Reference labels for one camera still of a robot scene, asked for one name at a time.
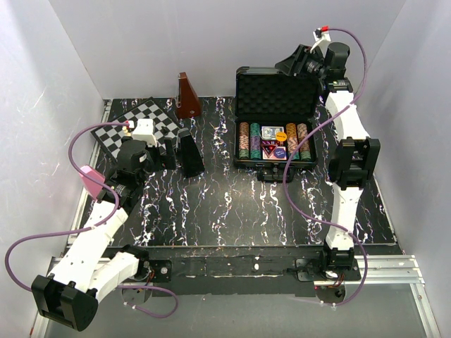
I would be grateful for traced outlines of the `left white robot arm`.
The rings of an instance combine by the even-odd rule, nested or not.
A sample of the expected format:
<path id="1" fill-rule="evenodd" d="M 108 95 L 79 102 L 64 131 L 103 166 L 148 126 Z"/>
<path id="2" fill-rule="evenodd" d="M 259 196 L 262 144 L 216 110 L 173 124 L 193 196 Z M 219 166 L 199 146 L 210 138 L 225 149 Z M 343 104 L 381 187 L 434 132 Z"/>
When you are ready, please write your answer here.
<path id="1" fill-rule="evenodd" d="M 124 137 L 116 164 L 108 175 L 88 165 L 82 178 L 96 202 L 82 232 L 63 258 L 45 275 L 38 275 L 31 290 L 39 314 L 78 332 L 93 321 L 100 302 L 128 279 L 149 284 L 167 282 L 169 261 L 152 260 L 149 252 L 130 244 L 99 265 L 113 236 L 141 199 L 151 173 L 161 170 L 160 153 L 146 141 Z"/>

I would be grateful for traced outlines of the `blue small blind button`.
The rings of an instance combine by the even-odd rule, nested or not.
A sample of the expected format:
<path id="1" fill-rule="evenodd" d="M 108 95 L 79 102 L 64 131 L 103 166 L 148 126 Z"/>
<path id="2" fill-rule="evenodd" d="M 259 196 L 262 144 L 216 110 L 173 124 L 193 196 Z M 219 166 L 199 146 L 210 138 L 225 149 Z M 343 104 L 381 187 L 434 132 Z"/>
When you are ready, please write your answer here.
<path id="1" fill-rule="evenodd" d="M 278 160 L 284 161 L 287 159 L 287 151 L 284 146 L 277 146 L 273 152 L 273 155 Z"/>

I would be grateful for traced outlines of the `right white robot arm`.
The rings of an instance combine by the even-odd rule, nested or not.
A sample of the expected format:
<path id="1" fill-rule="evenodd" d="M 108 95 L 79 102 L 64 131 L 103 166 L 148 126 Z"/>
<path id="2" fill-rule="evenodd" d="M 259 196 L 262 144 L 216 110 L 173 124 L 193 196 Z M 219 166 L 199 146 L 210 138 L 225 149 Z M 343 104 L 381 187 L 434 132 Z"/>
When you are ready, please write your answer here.
<path id="1" fill-rule="evenodd" d="M 328 165 L 333 184 L 333 212 L 319 257 L 313 266 L 327 280 L 355 270 L 354 224 L 357 206 L 372 178 L 381 149 L 378 139 L 369 136 L 357 112 L 357 95 L 345 76 L 350 55 L 348 45 L 332 42 L 325 54 L 317 46 L 299 45 L 293 54 L 275 67 L 284 75 L 308 75 L 317 80 L 325 95 L 325 106 L 334 123 L 339 143 Z"/>

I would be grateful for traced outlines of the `yellow big blind button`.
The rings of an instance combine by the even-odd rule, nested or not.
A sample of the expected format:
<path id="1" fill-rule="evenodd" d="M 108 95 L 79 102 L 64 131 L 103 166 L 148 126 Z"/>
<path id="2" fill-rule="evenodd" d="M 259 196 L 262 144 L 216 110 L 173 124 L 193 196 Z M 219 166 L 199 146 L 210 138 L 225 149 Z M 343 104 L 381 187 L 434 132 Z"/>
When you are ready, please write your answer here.
<path id="1" fill-rule="evenodd" d="M 287 135 L 284 131 L 279 131 L 276 133 L 276 140 L 278 142 L 285 142 L 287 140 Z"/>

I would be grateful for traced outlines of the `black poker chip case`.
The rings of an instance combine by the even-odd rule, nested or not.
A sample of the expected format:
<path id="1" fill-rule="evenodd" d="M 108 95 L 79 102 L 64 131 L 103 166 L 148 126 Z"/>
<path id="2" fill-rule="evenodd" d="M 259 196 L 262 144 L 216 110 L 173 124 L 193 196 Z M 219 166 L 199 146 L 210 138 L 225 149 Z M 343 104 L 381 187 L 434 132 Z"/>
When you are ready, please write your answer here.
<path id="1" fill-rule="evenodd" d="M 288 123 L 307 125 L 308 133 L 314 129 L 314 115 L 319 103 L 319 86 L 316 80 L 305 75 L 289 77 L 275 68 L 242 66 L 235 74 L 235 149 L 234 164 L 238 168 L 253 170 L 262 182 L 291 182 L 298 170 L 314 168 L 318 162 L 313 137 L 307 135 L 311 152 L 310 161 L 294 160 L 288 153 L 288 142 L 264 140 L 262 126 L 283 126 Z M 239 124 L 258 123 L 260 127 L 261 158 L 239 159 Z M 262 141 L 276 141 L 276 146 L 284 146 L 287 151 L 285 161 L 269 161 L 262 158 Z"/>

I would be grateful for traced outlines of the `red playing card deck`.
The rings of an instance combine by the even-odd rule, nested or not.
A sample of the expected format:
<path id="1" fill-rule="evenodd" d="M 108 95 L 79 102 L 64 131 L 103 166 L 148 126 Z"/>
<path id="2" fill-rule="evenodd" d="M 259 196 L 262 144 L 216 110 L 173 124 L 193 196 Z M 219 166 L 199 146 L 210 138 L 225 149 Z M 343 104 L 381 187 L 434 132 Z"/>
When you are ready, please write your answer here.
<path id="1" fill-rule="evenodd" d="M 287 151 L 284 146 L 265 145 L 262 147 L 262 158 L 269 161 L 285 161 Z"/>

